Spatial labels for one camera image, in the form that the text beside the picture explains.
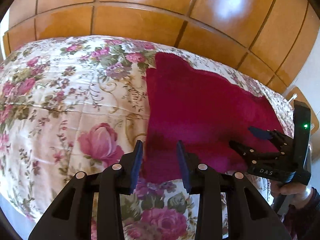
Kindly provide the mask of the person's right hand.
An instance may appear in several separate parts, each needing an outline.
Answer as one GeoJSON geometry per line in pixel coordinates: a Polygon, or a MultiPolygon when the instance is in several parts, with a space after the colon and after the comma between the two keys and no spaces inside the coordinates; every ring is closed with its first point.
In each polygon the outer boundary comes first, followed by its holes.
{"type": "Polygon", "coordinates": [[[293,195],[292,204],[300,204],[310,200],[313,194],[311,186],[306,186],[297,182],[282,184],[278,181],[271,180],[271,194],[274,198],[293,195]]]}

